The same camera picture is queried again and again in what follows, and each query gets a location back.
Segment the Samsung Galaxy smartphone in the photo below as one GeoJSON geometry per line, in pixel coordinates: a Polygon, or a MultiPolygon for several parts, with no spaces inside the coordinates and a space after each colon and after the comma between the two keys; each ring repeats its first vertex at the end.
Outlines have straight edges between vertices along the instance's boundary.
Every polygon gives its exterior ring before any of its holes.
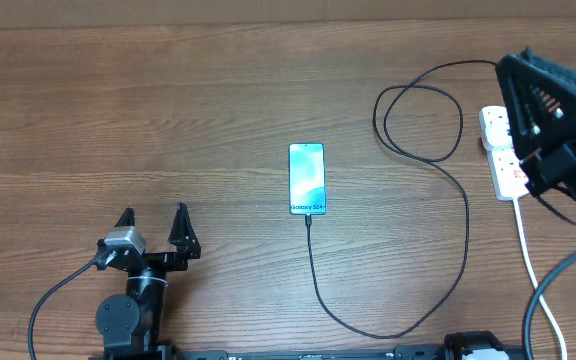
{"type": "Polygon", "coordinates": [[[289,210],[293,215],[324,215],[327,212],[322,143],[289,145],[289,210]]]}

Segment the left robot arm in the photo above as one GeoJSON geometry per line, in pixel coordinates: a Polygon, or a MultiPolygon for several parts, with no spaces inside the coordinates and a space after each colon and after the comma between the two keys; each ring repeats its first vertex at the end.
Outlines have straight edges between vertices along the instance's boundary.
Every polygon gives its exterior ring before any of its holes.
{"type": "Polygon", "coordinates": [[[161,339],[167,275],[188,269],[201,256],[187,205],[179,203],[168,243],[173,251],[147,252],[136,227],[135,212],[127,208],[105,238],[97,242],[93,265],[127,273],[126,290],[106,298],[95,323],[103,337],[104,359],[180,359],[181,351],[161,339]]]}

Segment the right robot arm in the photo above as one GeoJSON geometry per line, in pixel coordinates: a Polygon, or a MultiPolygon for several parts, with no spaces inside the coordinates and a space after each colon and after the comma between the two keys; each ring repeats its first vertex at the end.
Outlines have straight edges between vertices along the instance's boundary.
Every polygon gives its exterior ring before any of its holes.
{"type": "Polygon", "coordinates": [[[540,198],[564,185],[576,201],[576,70],[525,49],[495,71],[527,190],[540,198]]]}

